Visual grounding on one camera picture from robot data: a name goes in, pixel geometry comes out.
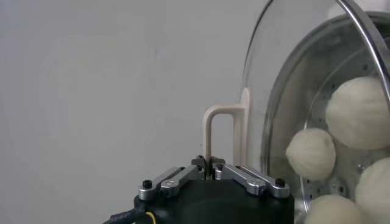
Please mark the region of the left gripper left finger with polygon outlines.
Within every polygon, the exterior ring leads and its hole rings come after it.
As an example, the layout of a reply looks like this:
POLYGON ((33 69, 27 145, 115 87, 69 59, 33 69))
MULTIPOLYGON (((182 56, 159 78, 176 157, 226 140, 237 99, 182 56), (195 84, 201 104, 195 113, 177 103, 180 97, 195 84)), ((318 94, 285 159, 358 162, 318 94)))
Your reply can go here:
POLYGON ((187 167, 172 167, 153 180, 143 180, 138 190, 138 197, 140 200, 152 201, 160 192, 165 192, 168 198, 175 197, 190 180, 204 180, 205 168, 204 157, 198 155, 187 167))

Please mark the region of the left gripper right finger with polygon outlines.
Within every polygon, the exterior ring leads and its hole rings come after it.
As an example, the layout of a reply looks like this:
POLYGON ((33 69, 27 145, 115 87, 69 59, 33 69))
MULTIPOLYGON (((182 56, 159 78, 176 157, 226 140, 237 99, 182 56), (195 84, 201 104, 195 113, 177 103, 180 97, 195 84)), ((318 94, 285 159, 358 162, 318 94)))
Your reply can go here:
POLYGON ((212 156, 211 168, 214 179, 234 180, 251 195, 262 196, 268 192, 274 198, 288 198, 290 196, 289 185, 284 179, 272 178, 252 167, 226 164, 224 159, 212 156))

